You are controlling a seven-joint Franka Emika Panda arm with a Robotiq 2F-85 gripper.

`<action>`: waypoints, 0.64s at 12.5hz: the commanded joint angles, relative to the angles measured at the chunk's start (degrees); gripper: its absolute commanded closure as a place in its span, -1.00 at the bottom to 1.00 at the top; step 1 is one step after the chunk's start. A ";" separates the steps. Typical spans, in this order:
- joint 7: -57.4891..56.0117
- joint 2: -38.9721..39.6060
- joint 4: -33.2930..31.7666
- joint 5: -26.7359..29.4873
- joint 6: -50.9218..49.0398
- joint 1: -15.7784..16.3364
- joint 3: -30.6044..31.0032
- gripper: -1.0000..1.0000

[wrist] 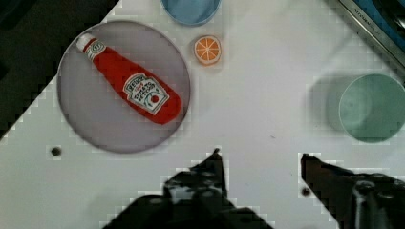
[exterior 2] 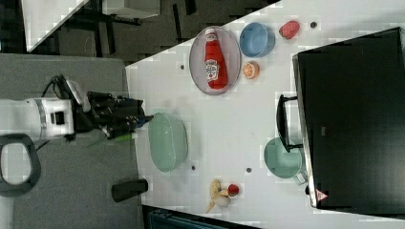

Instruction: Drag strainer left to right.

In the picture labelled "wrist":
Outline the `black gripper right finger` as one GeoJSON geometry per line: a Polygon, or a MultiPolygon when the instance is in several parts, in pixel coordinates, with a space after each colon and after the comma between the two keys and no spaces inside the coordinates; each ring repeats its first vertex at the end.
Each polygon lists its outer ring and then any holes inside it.
{"type": "Polygon", "coordinates": [[[404,229],[402,180],[380,173],[356,174],[309,154],[301,158],[301,177],[339,229],[404,229]]]}

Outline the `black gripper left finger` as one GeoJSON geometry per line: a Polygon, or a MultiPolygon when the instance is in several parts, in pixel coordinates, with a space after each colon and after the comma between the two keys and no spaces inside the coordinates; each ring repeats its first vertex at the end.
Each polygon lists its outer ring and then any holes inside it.
{"type": "Polygon", "coordinates": [[[227,198],[218,150],[164,182],[160,195],[134,200],[102,229],[273,229],[249,208],[227,198]]]}

